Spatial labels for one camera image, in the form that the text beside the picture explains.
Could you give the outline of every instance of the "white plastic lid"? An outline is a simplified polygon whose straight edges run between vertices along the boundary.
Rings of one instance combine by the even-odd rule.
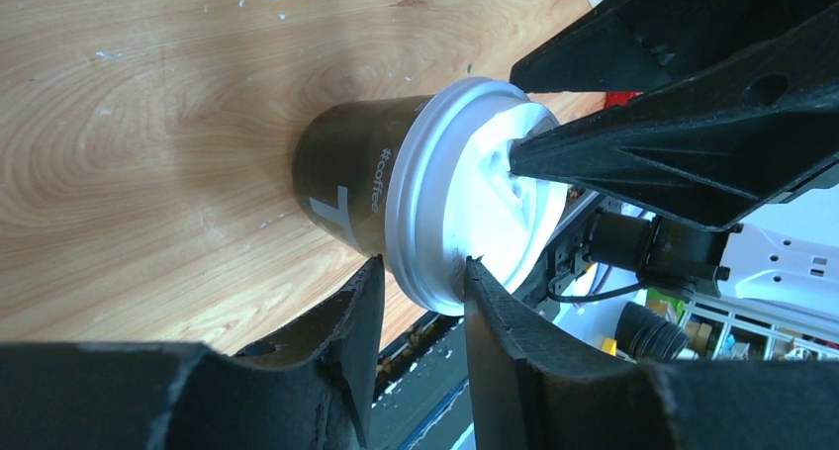
[[[567,185],[511,175],[509,152],[537,126],[557,125],[514,86],[483,78],[452,84],[425,106],[394,165],[386,215],[391,268],[414,302],[463,315],[470,255],[509,291],[526,279]]]

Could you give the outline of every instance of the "black cable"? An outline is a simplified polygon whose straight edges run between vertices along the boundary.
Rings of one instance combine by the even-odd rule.
[[[638,282],[637,284],[629,285],[627,287],[621,287],[619,289],[611,290],[602,294],[597,295],[584,295],[584,296],[576,296],[576,295],[556,295],[553,291],[548,291],[547,297],[555,302],[559,302],[561,304],[588,304],[591,302],[599,302],[601,300],[608,300],[613,299],[615,297],[620,297],[621,295],[631,294],[633,292],[637,292],[643,289],[644,286]]]
[[[608,276],[611,275],[611,269],[613,268],[614,267],[610,265],[606,268],[606,271],[604,272],[601,279],[598,281],[598,284],[595,287],[592,287],[592,290],[590,290],[587,295],[597,295],[603,291],[603,287],[606,284],[606,280],[608,280]]]

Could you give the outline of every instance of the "screw hole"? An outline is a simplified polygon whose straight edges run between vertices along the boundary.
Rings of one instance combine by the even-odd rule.
[[[777,103],[789,88],[790,82],[783,75],[769,74],[750,84],[743,91],[743,100],[753,107],[769,107]]]

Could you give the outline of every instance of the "wood grain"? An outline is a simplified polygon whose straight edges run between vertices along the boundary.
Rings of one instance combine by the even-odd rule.
[[[337,103],[511,64],[586,0],[0,0],[0,339],[234,351],[363,261],[290,154]],[[553,96],[565,119],[597,95]],[[383,343],[422,311],[389,278]]]

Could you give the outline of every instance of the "coffee cup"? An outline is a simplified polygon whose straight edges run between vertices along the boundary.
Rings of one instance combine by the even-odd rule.
[[[567,185],[511,175],[509,152],[558,125],[516,87],[485,78],[434,96],[341,104],[304,131],[295,194],[332,236],[382,254],[415,303],[462,315],[467,256],[512,291],[550,239]]]

